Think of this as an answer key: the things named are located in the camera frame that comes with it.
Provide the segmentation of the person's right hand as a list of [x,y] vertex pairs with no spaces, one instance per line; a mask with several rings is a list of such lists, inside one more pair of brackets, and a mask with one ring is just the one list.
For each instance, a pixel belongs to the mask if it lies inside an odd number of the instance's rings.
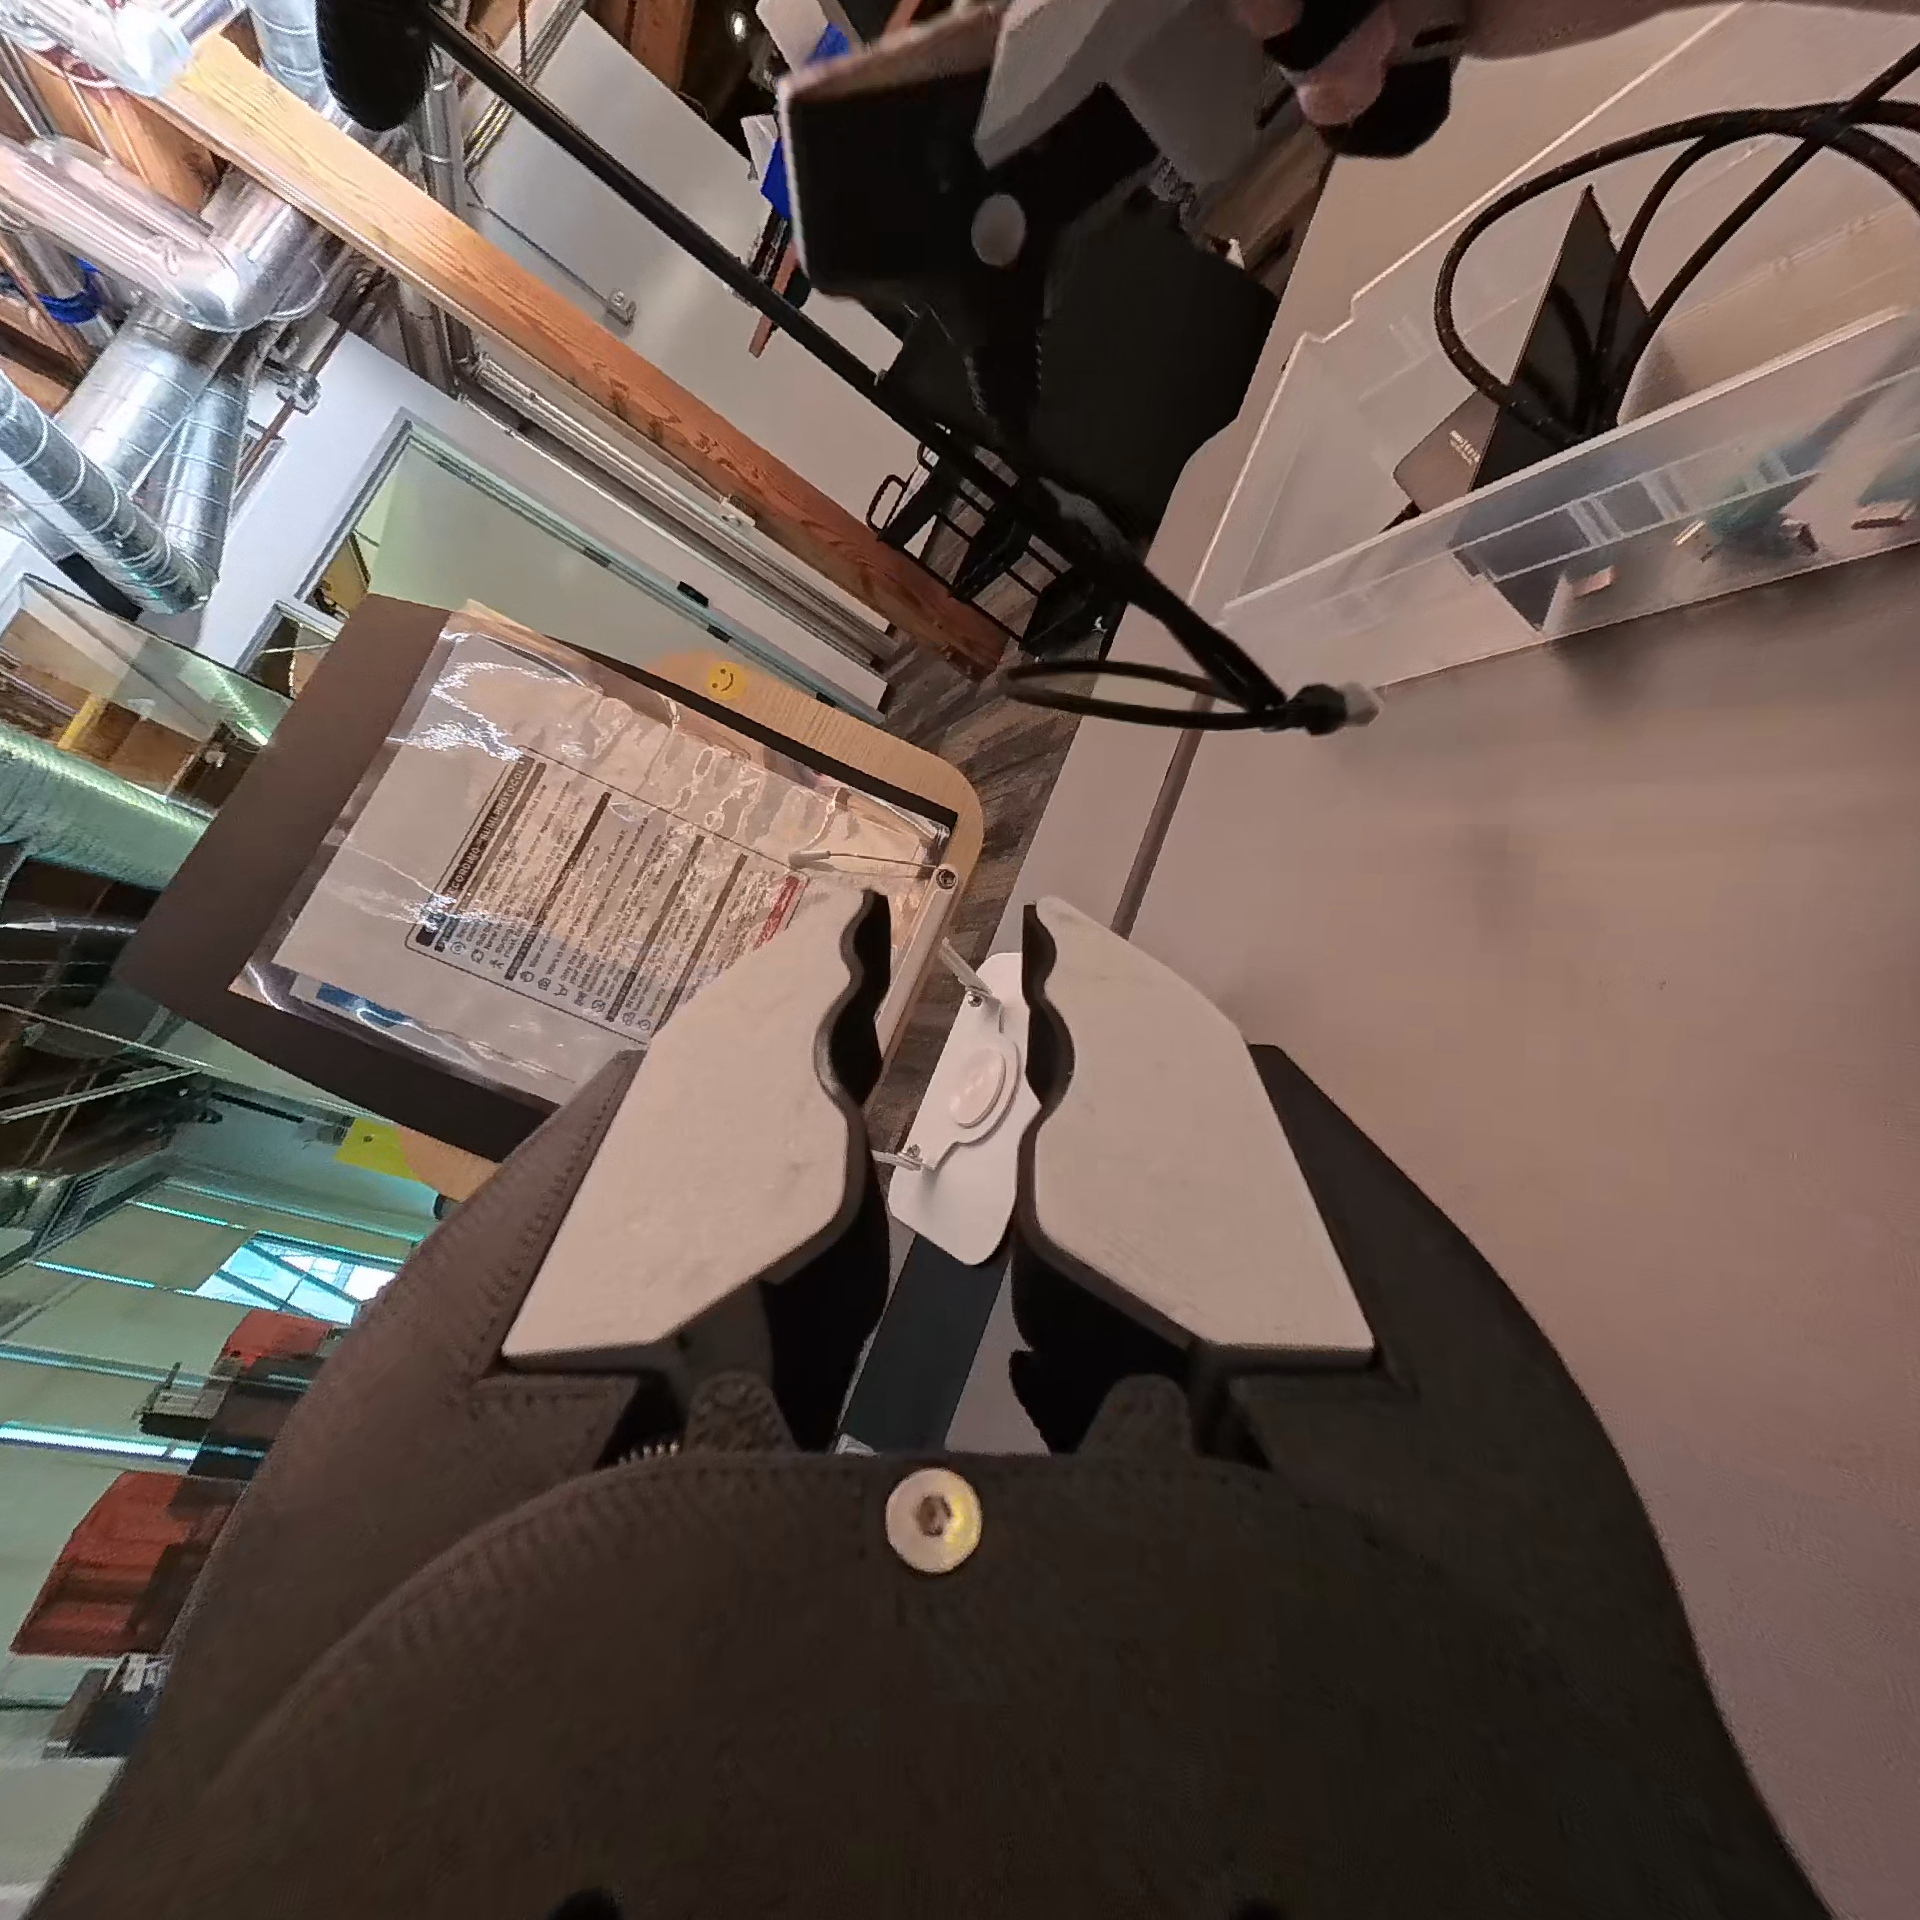
[[1344,128],[1379,98],[1399,48],[1388,3],[1231,3],[1316,128]]

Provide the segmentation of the clear plastic bin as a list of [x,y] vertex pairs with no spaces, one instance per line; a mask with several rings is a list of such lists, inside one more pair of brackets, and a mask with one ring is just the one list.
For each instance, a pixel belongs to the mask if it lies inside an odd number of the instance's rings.
[[1291,347],[1207,557],[1216,625],[1275,682],[1388,687],[1914,544],[1915,213],[1839,155],[1686,288],[1620,425],[1412,520],[1392,479],[1471,397],[1434,287],[1480,206],[1647,128],[1848,98],[1910,47],[1907,14],[1734,5],[1467,69],[1434,226]]

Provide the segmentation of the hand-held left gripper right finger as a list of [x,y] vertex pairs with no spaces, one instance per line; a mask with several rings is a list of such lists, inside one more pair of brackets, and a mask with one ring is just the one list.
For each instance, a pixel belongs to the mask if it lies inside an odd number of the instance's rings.
[[1236,1025],[1067,902],[1023,913],[1014,1398],[1079,1449],[1109,1394],[1158,1378],[1199,1435],[1231,1385],[1344,1377],[1379,1342]]

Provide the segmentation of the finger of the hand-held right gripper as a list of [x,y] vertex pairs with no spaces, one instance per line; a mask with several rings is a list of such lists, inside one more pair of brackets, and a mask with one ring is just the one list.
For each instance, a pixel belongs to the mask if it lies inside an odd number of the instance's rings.
[[1012,3],[998,14],[976,154],[998,167],[1114,80],[1160,27],[1160,3]]

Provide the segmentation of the silver air duct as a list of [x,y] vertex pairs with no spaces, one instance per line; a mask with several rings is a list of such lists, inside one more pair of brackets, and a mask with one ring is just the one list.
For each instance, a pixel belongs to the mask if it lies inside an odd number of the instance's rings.
[[4,503],[42,554],[140,609],[203,607],[253,384],[323,307],[343,243],[243,173],[187,211],[63,137],[4,141],[4,231],[61,256],[70,301],[131,297],[56,413],[4,376]]

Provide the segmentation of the white sign stand base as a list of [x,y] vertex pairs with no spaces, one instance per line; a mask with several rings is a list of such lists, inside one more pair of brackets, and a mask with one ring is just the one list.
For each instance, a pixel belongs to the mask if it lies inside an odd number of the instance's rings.
[[1019,1151],[1039,1099],[1027,1079],[1022,958],[979,969],[890,1169],[886,1210],[960,1264],[986,1264],[1018,1206]]

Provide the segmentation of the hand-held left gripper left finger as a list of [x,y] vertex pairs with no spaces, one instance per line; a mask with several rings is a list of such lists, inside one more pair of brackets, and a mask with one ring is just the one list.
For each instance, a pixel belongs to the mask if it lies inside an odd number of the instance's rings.
[[829,894],[733,966],[563,1143],[566,1194],[500,1334],[500,1400],[683,1430],[707,1385],[764,1385],[827,1449],[884,1301],[864,1097],[891,913]]

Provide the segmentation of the black office chair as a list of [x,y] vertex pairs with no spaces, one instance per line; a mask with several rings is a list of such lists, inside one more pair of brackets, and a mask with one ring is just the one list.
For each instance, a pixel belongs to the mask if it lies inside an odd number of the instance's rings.
[[1146,544],[1192,454],[1236,418],[1278,307],[1164,208],[1125,206],[1060,241],[1037,317],[1014,320],[1012,422],[981,406],[933,317],[911,320],[879,390]]

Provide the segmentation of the red box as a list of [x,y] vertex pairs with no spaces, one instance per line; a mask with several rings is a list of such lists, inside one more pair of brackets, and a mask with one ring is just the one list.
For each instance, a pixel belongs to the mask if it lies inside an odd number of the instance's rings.
[[20,1609],[8,1651],[30,1659],[158,1656],[213,1546],[315,1384],[341,1328],[253,1309],[202,1373],[146,1377],[132,1432],[15,1430],[4,1449],[111,1466]]

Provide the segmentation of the black framed instruction sign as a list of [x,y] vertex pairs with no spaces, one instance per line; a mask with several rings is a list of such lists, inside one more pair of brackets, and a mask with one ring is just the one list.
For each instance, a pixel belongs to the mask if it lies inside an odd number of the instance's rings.
[[504,1089],[566,1104],[829,894],[886,902],[893,976],[954,817],[623,697],[586,654],[371,598],[116,976],[341,1104],[423,1120],[427,1075],[488,1087],[493,1146]]

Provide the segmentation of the black stand pole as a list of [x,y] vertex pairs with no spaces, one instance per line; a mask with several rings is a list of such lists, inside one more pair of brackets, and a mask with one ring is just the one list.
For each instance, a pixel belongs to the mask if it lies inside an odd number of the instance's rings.
[[327,87],[354,125],[374,134],[396,131],[424,102],[434,58],[443,56],[535,128],[554,149],[575,160],[623,208],[640,216],[814,361],[834,374],[853,393],[896,422],[916,443],[956,464],[966,459],[962,443],[923,407],[884,390],[879,376],[859,361],[851,347],[844,347],[806,313],[772,294],[733,253],[603,149],[533,82],[511,73],[500,58],[438,7],[427,3],[318,3],[318,38]]

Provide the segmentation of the wooden post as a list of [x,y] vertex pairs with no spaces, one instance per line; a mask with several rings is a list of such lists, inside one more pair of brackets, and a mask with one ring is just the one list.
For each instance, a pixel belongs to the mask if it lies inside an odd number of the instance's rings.
[[156,110],[352,253],[746,507],[783,554],[851,592],[919,650],[943,656],[974,682],[998,667],[1005,638],[986,616],[245,59],[229,39],[203,39]]

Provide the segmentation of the silver hdmi hub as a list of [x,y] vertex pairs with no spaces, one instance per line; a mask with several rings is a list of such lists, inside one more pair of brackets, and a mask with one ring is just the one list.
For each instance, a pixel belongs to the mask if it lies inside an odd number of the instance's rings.
[[[943,73],[890,64],[899,39],[875,47],[879,80],[859,59],[814,66],[782,89],[782,141],[804,275],[823,295],[899,302],[933,317],[960,345],[986,410],[1014,418],[1027,376],[1014,374],[1018,319],[1039,309],[1048,259],[1067,234],[1146,205],[1149,142],[1107,89],[1012,160],[987,167],[974,128],[987,58],[960,56]],[[1228,633],[1196,613],[1099,507],[1012,472],[1022,515],[1120,609],[1164,627],[1188,670],[1164,664],[1027,659],[1008,665],[1011,701],[1058,713],[1152,730],[1303,733],[1366,728],[1381,710],[1360,683],[1283,689]]]

